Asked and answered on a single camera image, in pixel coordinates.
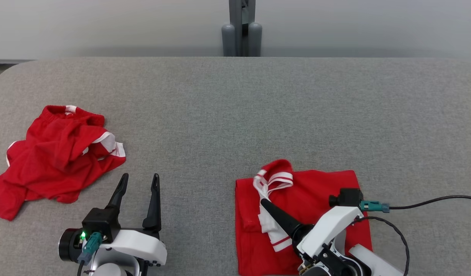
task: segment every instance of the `red cloth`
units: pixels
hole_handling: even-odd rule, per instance
[[[265,174],[266,180],[282,169],[281,161],[271,163],[277,164],[276,166],[263,167],[268,171]],[[275,190],[269,198],[275,205],[302,223],[314,224],[330,210],[329,195],[339,194],[339,189],[343,187],[359,187],[354,171],[292,172],[290,167],[290,172],[293,175],[293,186]],[[262,233],[258,219],[260,196],[253,186],[253,178],[239,179],[235,185],[235,239],[239,274],[242,276],[298,274],[297,268],[302,260],[295,254],[292,246],[275,252],[268,234]],[[368,221],[357,223],[346,230],[346,252],[357,243],[372,250]]]
[[[26,139],[7,150],[0,175],[0,217],[13,220],[25,200],[72,203],[81,190],[126,160],[123,145],[102,126],[104,117],[73,105],[48,105]]]

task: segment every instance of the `folded red garment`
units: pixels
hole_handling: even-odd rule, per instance
[[[258,190],[253,181],[261,185]],[[237,180],[235,185],[235,239],[242,276],[298,274],[302,263],[288,236],[277,233],[270,240],[268,233],[262,233],[261,191],[269,191],[269,199],[300,222],[314,224],[330,210],[329,195],[339,194],[343,187],[359,188],[354,171],[293,172],[284,159],[264,166],[255,178]],[[357,243],[372,250],[367,221],[346,229],[346,252]]]
[[[7,150],[0,175],[0,217],[13,220],[25,200],[72,203],[82,189],[126,160],[104,117],[73,105],[47,105],[26,139]]]

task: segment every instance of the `metal bracket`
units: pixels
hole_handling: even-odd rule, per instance
[[[222,26],[224,56],[260,56],[262,26],[255,20],[255,0],[229,0],[230,24]]]

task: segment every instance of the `gray table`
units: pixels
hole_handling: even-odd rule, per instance
[[[236,275],[234,182],[277,158],[296,171],[355,170],[366,199],[471,195],[471,64],[406,58],[72,58],[0,76],[0,174],[9,144],[48,104],[103,114],[127,162],[73,204],[27,202],[0,219],[0,274],[71,275],[57,241],[130,174],[120,223],[141,225],[153,173],[167,265],[150,275]],[[382,215],[401,229],[411,275],[471,276],[471,202]],[[375,251],[404,247],[372,222]]]

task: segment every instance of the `camera lens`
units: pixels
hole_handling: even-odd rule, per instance
[[[63,232],[58,242],[58,255],[62,261],[77,262],[82,251],[81,234],[81,228],[69,228]]]

